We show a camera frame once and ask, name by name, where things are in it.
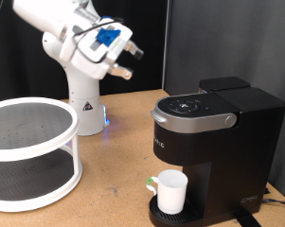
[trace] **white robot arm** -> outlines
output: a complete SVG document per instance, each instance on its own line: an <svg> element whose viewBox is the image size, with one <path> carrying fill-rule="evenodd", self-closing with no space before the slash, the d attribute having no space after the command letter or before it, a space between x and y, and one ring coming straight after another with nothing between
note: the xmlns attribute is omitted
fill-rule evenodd
<svg viewBox="0 0 285 227"><path fill-rule="evenodd" d="M89 0L14 0L13 9L45 32L45 52L64 68L69 104L79 115L79 135L102 131L109 121L99 100L98 80L106 73L131 78L132 70L118 66L116 59L123 50L137 59L143 56L130 41L133 33L119 20L100 18Z"/></svg>

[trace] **table surface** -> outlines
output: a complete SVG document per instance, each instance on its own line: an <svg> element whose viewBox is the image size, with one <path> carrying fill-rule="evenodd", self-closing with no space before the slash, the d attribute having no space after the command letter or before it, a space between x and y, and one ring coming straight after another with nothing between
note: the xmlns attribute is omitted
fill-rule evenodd
<svg viewBox="0 0 285 227"><path fill-rule="evenodd" d="M152 226L145 186L150 176L168 168L153 154L153 119L163 90L102 96L110 126L79 138L82 178L67 196L46 207L21 213L0 212L0 226ZM265 199L285 201L271 185ZM285 205L266 203L254 217L262 226L285 226ZM229 220L215 227L239 227Z"/></svg>

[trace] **white two-tier stand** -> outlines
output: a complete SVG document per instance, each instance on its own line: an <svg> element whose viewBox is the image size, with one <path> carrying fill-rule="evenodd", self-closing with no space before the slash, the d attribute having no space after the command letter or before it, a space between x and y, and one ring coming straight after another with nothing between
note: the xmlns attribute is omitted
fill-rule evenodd
<svg viewBox="0 0 285 227"><path fill-rule="evenodd" d="M42 97L0 102L0 211L37 209L79 182L79 120L75 110Z"/></svg>

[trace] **coffee maker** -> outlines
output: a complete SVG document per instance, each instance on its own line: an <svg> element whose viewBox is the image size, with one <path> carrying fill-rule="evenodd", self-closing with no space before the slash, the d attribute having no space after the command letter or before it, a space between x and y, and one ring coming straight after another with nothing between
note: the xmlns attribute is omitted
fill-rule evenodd
<svg viewBox="0 0 285 227"><path fill-rule="evenodd" d="M280 133L285 102L238 78L204 79L200 93L159 99L153 152L183 167L184 209L150 202L155 226L201 227L259 211Z"/></svg>

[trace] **black curtain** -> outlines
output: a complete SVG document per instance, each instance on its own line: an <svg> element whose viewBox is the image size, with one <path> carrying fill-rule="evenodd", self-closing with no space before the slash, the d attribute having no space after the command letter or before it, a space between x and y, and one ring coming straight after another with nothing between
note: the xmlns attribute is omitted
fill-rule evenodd
<svg viewBox="0 0 285 227"><path fill-rule="evenodd" d="M285 101L285 0L170 3L169 94L197 93L201 79L239 77ZM285 195L285 118L269 182Z"/></svg>
<svg viewBox="0 0 285 227"><path fill-rule="evenodd" d="M12 10L11 2L4 0L0 10L0 100L21 96L68 98L65 73L45 54L43 33L23 21ZM122 53L117 62L133 69L133 77L106 76L100 82L100 94L161 88L167 0L94 0L93 4L100 16L125 19L125 26L134 33L132 40L145 51L141 61Z"/></svg>

